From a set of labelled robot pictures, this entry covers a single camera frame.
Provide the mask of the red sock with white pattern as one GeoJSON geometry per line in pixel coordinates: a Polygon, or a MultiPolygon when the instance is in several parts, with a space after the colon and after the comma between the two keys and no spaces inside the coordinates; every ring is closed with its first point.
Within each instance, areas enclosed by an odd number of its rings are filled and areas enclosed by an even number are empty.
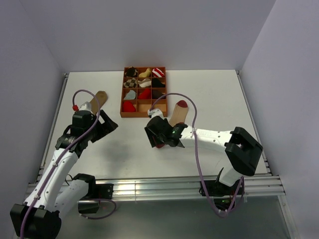
{"type": "Polygon", "coordinates": [[[122,112],[126,112],[126,113],[136,112],[136,108],[132,102],[124,101],[122,105],[122,112]]]}

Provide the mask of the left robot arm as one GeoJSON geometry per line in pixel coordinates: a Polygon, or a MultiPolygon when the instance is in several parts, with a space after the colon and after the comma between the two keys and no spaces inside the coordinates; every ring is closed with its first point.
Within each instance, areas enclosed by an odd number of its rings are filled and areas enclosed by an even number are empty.
{"type": "Polygon", "coordinates": [[[100,200],[96,179],[77,174],[61,191],[69,171],[89,143],[113,132],[118,125],[104,111],[94,115],[89,110],[76,111],[72,123],[57,140],[47,170],[22,204],[14,204],[10,217],[18,237],[22,239],[54,239],[62,219],[79,200],[100,200]]]}

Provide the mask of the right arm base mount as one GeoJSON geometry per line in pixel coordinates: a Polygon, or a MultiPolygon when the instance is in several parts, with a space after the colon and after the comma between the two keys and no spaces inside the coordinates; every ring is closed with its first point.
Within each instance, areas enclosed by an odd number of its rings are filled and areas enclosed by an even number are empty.
{"type": "MultiPolygon", "coordinates": [[[[221,184],[220,182],[216,182],[214,180],[205,180],[204,183],[205,183],[205,186],[206,186],[206,189],[208,191],[209,196],[224,197],[224,196],[234,195],[234,193],[237,189],[237,186],[239,184],[239,181],[240,180],[237,180],[235,182],[235,184],[231,187],[228,187],[228,186],[221,184]]],[[[245,193],[244,187],[241,186],[237,192],[237,195],[243,195],[244,193],[245,193]]],[[[203,189],[203,185],[201,182],[200,182],[199,194],[201,196],[205,196],[205,191],[203,189]]]]}

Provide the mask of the beige maroon striped sock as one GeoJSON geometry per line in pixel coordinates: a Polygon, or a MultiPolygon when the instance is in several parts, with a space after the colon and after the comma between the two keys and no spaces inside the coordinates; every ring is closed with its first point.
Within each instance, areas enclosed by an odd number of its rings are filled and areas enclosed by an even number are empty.
{"type": "MultiPolygon", "coordinates": [[[[156,108],[161,111],[164,109],[164,104],[159,104],[156,108]]],[[[175,104],[171,118],[168,123],[171,127],[174,127],[177,123],[185,123],[185,119],[188,113],[188,104],[184,100],[180,100],[175,104]]]]}

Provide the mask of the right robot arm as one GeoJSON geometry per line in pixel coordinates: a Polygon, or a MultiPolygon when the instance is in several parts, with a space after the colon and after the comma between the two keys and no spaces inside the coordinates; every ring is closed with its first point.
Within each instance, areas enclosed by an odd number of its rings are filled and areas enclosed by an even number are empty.
{"type": "Polygon", "coordinates": [[[221,194],[227,194],[242,176],[254,176],[263,152],[262,145],[238,126],[231,131],[195,129],[184,123],[171,126],[166,119],[156,116],[148,122],[145,132],[152,147],[163,144],[194,147],[195,155],[198,155],[199,148],[225,153],[230,166],[221,169],[215,183],[221,194]]]}

